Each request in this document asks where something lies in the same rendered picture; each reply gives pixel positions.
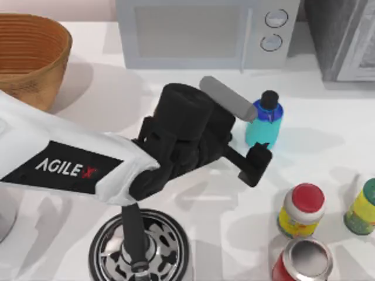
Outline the blue bottle with black cap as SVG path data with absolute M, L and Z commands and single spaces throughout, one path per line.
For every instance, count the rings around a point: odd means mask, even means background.
M 267 90 L 253 105 L 257 109 L 257 117 L 247 124 L 246 144 L 252 147 L 257 142 L 267 143 L 268 148 L 271 149 L 276 143 L 284 116 L 284 109 L 279 103 L 279 95 L 273 90 Z

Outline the yellow jar with red lid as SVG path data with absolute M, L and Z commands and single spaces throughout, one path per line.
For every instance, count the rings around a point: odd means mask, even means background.
M 289 238 L 310 237 L 325 213 L 325 195 L 316 185 L 301 183 L 290 189 L 277 217 L 278 228 Z

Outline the microwave knob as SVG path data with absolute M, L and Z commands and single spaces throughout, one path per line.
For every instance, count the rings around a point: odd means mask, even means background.
M 270 11 L 266 14 L 264 20 L 265 24 L 270 28 L 281 28 L 283 27 L 289 19 L 287 11 L 284 9 L 277 9 Z
M 282 47 L 283 39 L 278 34 L 264 36 L 260 41 L 260 47 L 265 52 L 275 52 Z

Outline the pale microwave oven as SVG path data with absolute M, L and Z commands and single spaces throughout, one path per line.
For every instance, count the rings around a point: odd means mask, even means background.
M 281 68 L 301 0 L 116 0 L 131 69 Z

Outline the red can with silver top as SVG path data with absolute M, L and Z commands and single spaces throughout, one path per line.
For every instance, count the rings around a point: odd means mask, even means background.
M 279 255 L 272 281 L 328 281 L 333 269 L 329 248 L 312 237 L 290 240 Z

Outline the microwave door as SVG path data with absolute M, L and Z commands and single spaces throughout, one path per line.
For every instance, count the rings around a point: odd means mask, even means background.
M 116 0 L 131 69 L 240 69 L 245 0 Z

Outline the green and yellow can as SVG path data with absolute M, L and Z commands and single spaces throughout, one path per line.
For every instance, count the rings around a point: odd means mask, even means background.
M 343 220 L 356 235 L 370 235 L 375 230 L 375 178 L 365 182 Z

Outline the woven brown basket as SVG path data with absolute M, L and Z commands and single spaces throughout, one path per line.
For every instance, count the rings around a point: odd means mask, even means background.
M 0 90 L 37 109 L 52 108 L 73 39 L 59 22 L 0 13 Z

